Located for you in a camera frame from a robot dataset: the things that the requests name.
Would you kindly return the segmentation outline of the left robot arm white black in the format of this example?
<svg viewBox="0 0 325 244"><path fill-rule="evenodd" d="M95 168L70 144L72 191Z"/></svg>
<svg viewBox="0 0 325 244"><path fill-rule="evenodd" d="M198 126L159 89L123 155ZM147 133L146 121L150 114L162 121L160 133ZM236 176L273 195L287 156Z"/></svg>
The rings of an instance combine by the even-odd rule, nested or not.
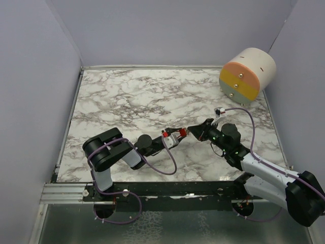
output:
<svg viewBox="0 0 325 244"><path fill-rule="evenodd" d="M170 149L175 148L188 134L186 128L166 128L155 139L144 134L132 144L115 127L86 140L82 149L96 184L94 194L103 201L111 197L113 181L110 168L119 160L123 160L131 169L138 170L149 164L147 157L164 149L170 153Z"/></svg>

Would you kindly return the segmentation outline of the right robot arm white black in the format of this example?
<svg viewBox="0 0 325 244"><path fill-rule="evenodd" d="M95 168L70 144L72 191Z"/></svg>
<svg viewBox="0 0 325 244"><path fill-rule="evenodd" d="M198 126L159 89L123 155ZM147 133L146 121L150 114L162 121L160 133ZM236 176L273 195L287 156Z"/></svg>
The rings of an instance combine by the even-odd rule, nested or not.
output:
<svg viewBox="0 0 325 244"><path fill-rule="evenodd" d="M207 119L188 130L197 140L209 140L220 148L232 167L249 174L246 181L233 186L237 198L244 199L248 195L264 198L286 209L305 227L324 213L324 190L314 174L287 170L253 155L241 143L241 134L234 124L224 124L218 129L212 122Z"/></svg>

